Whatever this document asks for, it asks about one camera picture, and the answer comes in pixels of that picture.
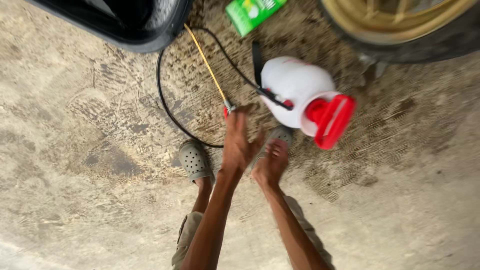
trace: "khaki shorts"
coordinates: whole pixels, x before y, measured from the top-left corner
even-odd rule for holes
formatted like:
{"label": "khaki shorts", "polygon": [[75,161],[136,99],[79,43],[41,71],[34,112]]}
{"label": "khaki shorts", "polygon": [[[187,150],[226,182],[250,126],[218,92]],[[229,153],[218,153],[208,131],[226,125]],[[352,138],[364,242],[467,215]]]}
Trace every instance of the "khaki shorts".
{"label": "khaki shorts", "polygon": [[[294,198],[290,196],[283,196],[283,198],[288,204],[288,207],[290,207],[290,210],[292,210],[293,214],[297,218],[300,226],[317,249],[318,253],[320,253],[325,262],[330,266],[330,269],[335,269],[332,265],[332,256],[327,251],[325,251],[324,245],[315,233],[315,229],[303,216],[303,211],[301,210],[300,205]],[[172,257],[173,270],[180,270],[190,243],[193,240],[193,236],[195,236],[195,233],[197,232],[198,225],[200,225],[200,221],[202,221],[203,216],[204,214],[200,212],[192,212],[185,216],[185,219],[183,220],[179,231],[177,251]]]}

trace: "black shoulder strap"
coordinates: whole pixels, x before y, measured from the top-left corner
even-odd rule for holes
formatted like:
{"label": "black shoulder strap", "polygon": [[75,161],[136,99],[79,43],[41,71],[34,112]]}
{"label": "black shoulder strap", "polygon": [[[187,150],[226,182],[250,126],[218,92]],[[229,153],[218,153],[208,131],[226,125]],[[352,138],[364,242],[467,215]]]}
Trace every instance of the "black shoulder strap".
{"label": "black shoulder strap", "polygon": [[253,72],[255,73],[255,82],[259,87],[262,87],[261,72],[264,68],[262,63],[262,52],[260,51],[260,43],[257,41],[252,42],[252,59],[253,59]]}

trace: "person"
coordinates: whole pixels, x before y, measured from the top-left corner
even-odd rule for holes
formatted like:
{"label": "person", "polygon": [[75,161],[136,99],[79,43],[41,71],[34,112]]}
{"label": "person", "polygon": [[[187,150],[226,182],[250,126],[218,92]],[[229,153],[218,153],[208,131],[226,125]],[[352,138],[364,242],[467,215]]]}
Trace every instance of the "person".
{"label": "person", "polygon": [[248,110],[248,106],[240,107],[226,119],[227,134],[215,188],[215,178],[201,145],[189,141],[180,147],[180,161],[190,181],[198,186],[198,197],[180,228],[177,250],[172,258],[173,269],[216,269],[233,193],[249,164],[252,177],[272,208],[293,269],[333,269],[331,256],[323,249],[322,242],[304,218],[300,206],[295,199],[286,196],[278,185],[288,164],[291,130],[279,126],[266,140],[263,131],[260,131],[257,138],[249,143]]}

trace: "gray croc shoe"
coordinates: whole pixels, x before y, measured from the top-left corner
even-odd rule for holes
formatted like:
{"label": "gray croc shoe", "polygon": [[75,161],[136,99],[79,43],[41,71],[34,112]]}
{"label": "gray croc shoe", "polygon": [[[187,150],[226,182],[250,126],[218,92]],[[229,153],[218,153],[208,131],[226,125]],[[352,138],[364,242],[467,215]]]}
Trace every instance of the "gray croc shoe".
{"label": "gray croc shoe", "polygon": [[290,145],[292,144],[292,130],[284,125],[280,125],[274,128],[265,139],[265,143],[262,146],[262,148],[260,148],[260,151],[258,152],[258,154],[250,162],[250,165],[249,165],[250,169],[253,169],[253,167],[255,166],[255,164],[257,164],[257,161],[259,159],[267,156],[267,153],[265,152],[265,147],[267,146],[268,143],[270,143],[272,139],[280,139],[282,141],[286,141],[288,144],[288,147],[290,147]]}
{"label": "gray croc shoe", "polygon": [[215,177],[208,166],[206,154],[200,143],[187,141],[182,144],[179,150],[179,159],[190,182],[193,183],[195,179],[210,176],[212,184],[215,183]]}

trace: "hand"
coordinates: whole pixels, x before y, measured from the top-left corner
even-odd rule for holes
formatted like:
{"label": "hand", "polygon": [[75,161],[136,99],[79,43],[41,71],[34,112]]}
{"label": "hand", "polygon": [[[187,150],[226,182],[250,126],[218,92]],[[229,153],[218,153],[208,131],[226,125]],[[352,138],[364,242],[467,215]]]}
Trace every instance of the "hand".
{"label": "hand", "polygon": [[288,165],[288,144],[280,139],[273,139],[267,144],[267,156],[261,158],[252,170],[252,176],[262,190],[278,187],[280,177]]}
{"label": "hand", "polygon": [[227,135],[223,146],[222,171],[226,174],[243,174],[264,141],[263,129],[249,143],[247,138],[247,114],[251,106],[242,106],[227,117]]}

